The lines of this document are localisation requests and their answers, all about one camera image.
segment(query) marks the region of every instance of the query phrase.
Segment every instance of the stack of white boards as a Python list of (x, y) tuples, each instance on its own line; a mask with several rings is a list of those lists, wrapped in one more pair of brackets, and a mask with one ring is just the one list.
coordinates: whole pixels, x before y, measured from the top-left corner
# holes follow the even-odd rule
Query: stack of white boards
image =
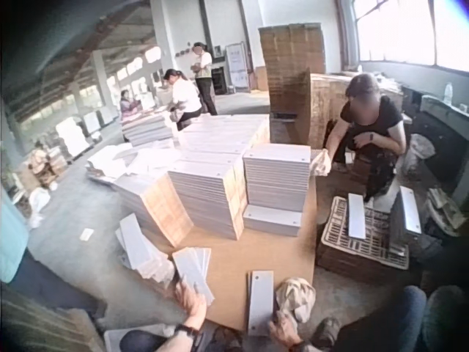
[(268, 115), (197, 117), (169, 176), (197, 227), (239, 239), (247, 205), (243, 153), (269, 142)]
[(107, 145), (88, 158), (86, 176), (101, 183), (113, 183), (121, 177), (127, 165), (122, 158), (115, 158), (117, 154), (132, 148), (130, 143)]
[(363, 196), (349, 193), (348, 203), (348, 233), (349, 237), (364, 240), (366, 238), (365, 205)]
[(244, 225), (256, 231), (296, 237), (301, 226), (301, 212), (248, 205)]
[(174, 277), (173, 263), (141, 232), (135, 214), (120, 221), (117, 239), (126, 251), (130, 267), (144, 279), (153, 279), (168, 286)]
[(311, 148), (258, 144), (243, 156), (251, 205), (303, 211), (308, 193)]
[(174, 188), (192, 222), (227, 238), (243, 232), (239, 188), (231, 164), (178, 161), (168, 170)]
[(206, 282), (210, 249), (187, 247), (173, 253), (172, 256), (180, 278), (184, 279), (189, 286), (196, 287), (198, 292), (207, 299), (207, 305), (211, 305), (215, 297)]
[(139, 224), (177, 246), (193, 227), (166, 171), (159, 175), (123, 175), (113, 184)]
[(420, 236), (420, 218), (412, 189), (399, 187), (399, 193), (391, 209), (389, 232), (389, 251), (401, 256), (405, 255), (407, 248), (405, 244)]
[(124, 136), (134, 147), (163, 139), (179, 142), (177, 126), (168, 111), (148, 111), (122, 126)]
[(252, 271), (248, 280), (249, 336), (269, 336), (273, 314), (273, 271)]

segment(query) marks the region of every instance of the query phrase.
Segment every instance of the black t-shirt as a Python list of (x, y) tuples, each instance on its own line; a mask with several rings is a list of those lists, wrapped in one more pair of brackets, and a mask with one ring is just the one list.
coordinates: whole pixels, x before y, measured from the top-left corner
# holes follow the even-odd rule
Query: black t-shirt
[(388, 129), (394, 127), (399, 122), (402, 121), (402, 115), (394, 105), (394, 103), (387, 97), (383, 95), (381, 97), (380, 102), (380, 111), (378, 113), (378, 118), (374, 123), (371, 125), (359, 125), (355, 118), (355, 113), (350, 110), (350, 102), (344, 105), (342, 112), (340, 113), (340, 117), (348, 123), (352, 124), (353, 134), (356, 136), (357, 134), (363, 132), (376, 132), (382, 136), (389, 137)]

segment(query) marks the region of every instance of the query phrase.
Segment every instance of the hair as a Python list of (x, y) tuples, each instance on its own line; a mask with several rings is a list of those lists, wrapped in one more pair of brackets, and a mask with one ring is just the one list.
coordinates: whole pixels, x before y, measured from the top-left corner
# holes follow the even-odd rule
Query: hair
[(168, 81), (169, 76), (177, 76), (177, 77), (184, 79), (185, 81), (188, 80), (187, 77), (184, 76), (184, 73), (182, 73), (182, 71), (175, 70), (174, 68), (170, 68), (169, 70), (167, 70), (166, 73), (164, 74), (163, 79), (165, 81)]
[(200, 46), (202, 49), (204, 49), (204, 51), (208, 51), (208, 47), (203, 42), (195, 42), (193, 46)]
[(362, 73), (352, 78), (345, 95), (347, 98), (356, 98), (362, 103), (368, 103), (379, 92), (380, 86), (376, 78), (369, 73)]

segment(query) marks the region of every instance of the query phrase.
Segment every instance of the wristwatch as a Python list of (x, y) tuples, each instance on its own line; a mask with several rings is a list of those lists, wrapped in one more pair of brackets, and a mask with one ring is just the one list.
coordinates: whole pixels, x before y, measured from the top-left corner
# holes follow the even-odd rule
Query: wristwatch
[(178, 326), (176, 326), (174, 333), (176, 334), (178, 331), (185, 332), (192, 340), (195, 340), (197, 335), (199, 335), (199, 330), (194, 329), (194, 328), (189, 328), (188, 326), (182, 325), (182, 324), (179, 324)]

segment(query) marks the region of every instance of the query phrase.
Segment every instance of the white shirt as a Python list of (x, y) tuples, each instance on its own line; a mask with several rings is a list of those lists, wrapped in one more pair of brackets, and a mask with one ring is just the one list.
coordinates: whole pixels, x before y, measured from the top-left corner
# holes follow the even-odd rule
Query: white shirt
[(212, 77), (212, 55), (204, 52), (197, 58), (197, 62), (200, 64), (200, 71), (196, 73), (196, 78)]
[(179, 104), (184, 112), (195, 112), (202, 108), (196, 86), (183, 78), (173, 84), (173, 103)]

